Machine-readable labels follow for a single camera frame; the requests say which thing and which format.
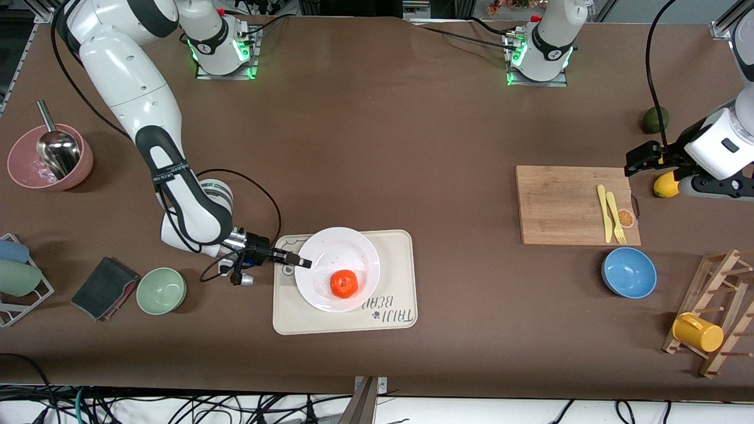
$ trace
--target knife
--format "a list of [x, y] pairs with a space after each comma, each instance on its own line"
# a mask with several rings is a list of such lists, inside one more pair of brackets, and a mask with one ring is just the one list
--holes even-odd
[[605, 223], [605, 243], [610, 244], [612, 240], [612, 221], [608, 216], [608, 203], [605, 199], [605, 186], [597, 186], [597, 195], [599, 196], [599, 207], [602, 208], [602, 221]]

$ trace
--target metal spoon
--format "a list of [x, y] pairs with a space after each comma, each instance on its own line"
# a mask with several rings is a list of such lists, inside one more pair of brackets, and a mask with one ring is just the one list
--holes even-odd
[[50, 117], [50, 111], [44, 100], [37, 100], [37, 106], [48, 128], [48, 132], [37, 141], [37, 153], [53, 175], [58, 180], [62, 180], [73, 171], [81, 157], [78, 144], [70, 134], [55, 128], [55, 122]]

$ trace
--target folded cloth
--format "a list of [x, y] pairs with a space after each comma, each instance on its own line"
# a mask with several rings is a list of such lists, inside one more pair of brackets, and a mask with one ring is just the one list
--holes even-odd
[[110, 319], [136, 286], [138, 274], [120, 263], [103, 257], [84, 285], [78, 289], [71, 303], [86, 312], [92, 319]]

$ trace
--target cutting board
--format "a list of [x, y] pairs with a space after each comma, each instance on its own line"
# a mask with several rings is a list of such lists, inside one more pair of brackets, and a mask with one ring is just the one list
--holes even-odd
[[[618, 245], [613, 235], [605, 243], [605, 227], [597, 185], [615, 194], [618, 209], [635, 213], [631, 187], [619, 167], [517, 166], [521, 238], [524, 244], [580, 246]], [[629, 246], [640, 246], [639, 224], [625, 229]]]

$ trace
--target pink bowl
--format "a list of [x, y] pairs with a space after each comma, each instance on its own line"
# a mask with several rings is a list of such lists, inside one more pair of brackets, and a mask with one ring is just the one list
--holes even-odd
[[39, 126], [21, 136], [8, 154], [8, 173], [19, 186], [48, 192], [62, 192], [76, 187], [92, 171], [94, 157], [87, 141], [77, 130], [68, 125], [55, 124], [55, 126], [59, 131], [71, 134], [78, 143], [78, 149], [81, 151], [78, 163], [70, 174], [62, 180], [57, 180], [37, 154], [37, 140], [47, 132], [47, 127]]

